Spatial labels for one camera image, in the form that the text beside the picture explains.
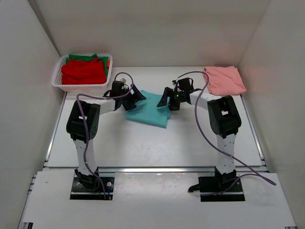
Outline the teal t shirt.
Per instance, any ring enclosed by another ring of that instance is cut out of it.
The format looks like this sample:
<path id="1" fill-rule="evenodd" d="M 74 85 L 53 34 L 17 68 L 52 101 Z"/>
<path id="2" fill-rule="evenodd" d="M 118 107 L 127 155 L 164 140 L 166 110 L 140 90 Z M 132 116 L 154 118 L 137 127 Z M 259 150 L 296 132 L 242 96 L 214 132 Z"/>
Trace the teal t shirt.
<path id="1" fill-rule="evenodd" d="M 166 128 L 168 119 L 171 118 L 171 112 L 168 106 L 157 107 L 162 95 L 140 90 L 146 97 L 136 103 L 136 108 L 129 110 L 125 117 L 127 120 L 143 124 Z"/>

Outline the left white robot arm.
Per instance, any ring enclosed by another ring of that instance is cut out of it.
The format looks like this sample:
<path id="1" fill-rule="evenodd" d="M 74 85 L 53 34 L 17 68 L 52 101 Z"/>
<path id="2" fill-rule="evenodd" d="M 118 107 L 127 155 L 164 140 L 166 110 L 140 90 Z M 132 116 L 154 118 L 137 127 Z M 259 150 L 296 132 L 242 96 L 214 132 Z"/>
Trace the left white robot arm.
<path id="1" fill-rule="evenodd" d="M 146 100 L 146 97 L 132 84 L 127 86 L 123 81 L 114 81 L 112 88 L 103 97 L 92 97 L 95 103 L 88 103 L 80 99 L 85 94 L 79 94 L 72 107 L 66 131 L 73 140 L 78 156 L 79 166 L 75 170 L 77 177 L 83 178 L 83 184 L 89 190 L 99 186 L 97 165 L 94 158 L 93 139 L 95 138 L 100 116 L 114 112 L 120 107 L 125 111 L 136 108 L 136 103 Z"/>

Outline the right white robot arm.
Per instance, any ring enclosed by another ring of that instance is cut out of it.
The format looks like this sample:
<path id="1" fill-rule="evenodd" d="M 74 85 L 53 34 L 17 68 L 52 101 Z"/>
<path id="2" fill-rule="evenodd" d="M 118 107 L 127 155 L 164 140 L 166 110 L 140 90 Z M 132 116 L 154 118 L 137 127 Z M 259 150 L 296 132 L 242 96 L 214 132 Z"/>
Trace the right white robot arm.
<path id="1" fill-rule="evenodd" d="M 214 178 L 214 187 L 225 191 L 231 185 L 227 175 L 236 175 L 234 164 L 234 144 L 236 135 L 242 121 L 231 96 L 216 96 L 203 93 L 201 89 L 194 88 L 192 78 L 173 81 L 174 88 L 166 87 L 157 107 L 168 106 L 171 111 L 178 111 L 180 103 L 187 102 L 208 111 L 209 123 L 217 137 L 217 164 Z"/>

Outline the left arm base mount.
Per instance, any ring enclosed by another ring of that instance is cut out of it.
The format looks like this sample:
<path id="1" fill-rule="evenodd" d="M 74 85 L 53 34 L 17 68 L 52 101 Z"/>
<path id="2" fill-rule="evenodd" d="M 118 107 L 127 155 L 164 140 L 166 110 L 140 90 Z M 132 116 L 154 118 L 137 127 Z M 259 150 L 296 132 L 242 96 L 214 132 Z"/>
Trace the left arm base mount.
<path id="1" fill-rule="evenodd" d="M 113 200 L 114 182 L 115 177 L 106 175 L 100 177 L 100 180 L 93 175 L 82 175 L 77 171 L 74 171 L 70 199 L 71 200 Z"/>

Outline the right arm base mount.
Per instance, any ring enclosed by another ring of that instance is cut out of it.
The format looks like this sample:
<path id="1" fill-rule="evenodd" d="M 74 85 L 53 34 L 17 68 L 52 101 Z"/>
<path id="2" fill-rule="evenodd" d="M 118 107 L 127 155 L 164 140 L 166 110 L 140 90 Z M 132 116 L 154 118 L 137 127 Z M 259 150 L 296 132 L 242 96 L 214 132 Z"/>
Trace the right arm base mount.
<path id="1" fill-rule="evenodd" d="M 236 170 L 221 174 L 214 169 L 212 177 L 198 177 L 198 184 L 188 188 L 189 193 L 200 192 L 201 202 L 243 202 L 245 201 L 243 186 Z"/>

